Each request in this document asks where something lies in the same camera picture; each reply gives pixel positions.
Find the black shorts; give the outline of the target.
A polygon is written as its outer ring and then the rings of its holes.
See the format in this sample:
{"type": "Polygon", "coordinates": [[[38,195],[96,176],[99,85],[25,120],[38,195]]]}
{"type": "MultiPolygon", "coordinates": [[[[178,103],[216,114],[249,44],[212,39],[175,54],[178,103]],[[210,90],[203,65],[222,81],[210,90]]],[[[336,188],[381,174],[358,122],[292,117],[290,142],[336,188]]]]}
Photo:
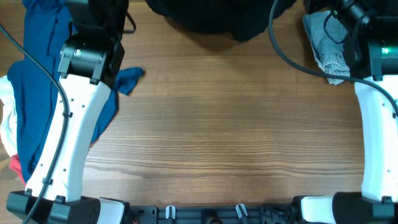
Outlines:
{"type": "Polygon", "coordinates": [[[269,24],[273,0],[146,0],[157,14],[199,34],[230,33],[246,42],[269,24]]]}

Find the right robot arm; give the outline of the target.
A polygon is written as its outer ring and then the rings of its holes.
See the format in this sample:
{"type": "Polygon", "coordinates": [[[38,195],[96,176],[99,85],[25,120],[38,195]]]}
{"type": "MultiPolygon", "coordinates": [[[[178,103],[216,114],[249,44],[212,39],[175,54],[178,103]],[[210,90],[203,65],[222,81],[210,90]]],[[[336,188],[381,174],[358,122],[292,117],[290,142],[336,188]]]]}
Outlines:
{"type": "Polygon", "coordinates": [[[348,31],[343,55],[363,122],[360,192],[294,198],[299,223],[397,223],[397,1],[305,1],[348,31]]]}

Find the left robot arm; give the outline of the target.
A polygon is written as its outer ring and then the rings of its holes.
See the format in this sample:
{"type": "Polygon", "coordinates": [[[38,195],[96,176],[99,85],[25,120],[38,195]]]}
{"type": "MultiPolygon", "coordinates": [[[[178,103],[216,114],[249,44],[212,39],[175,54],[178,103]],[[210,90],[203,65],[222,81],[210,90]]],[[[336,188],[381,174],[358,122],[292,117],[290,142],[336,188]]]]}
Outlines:
{"type": "Polygon", "coordinates": [[[57,105],[39,164],[6,207],[24,223],[130,223],[127,202],[82,194],[94,129],[115,84],[129,3],[67,1],[72,16],[54,81],[57,105]]]}

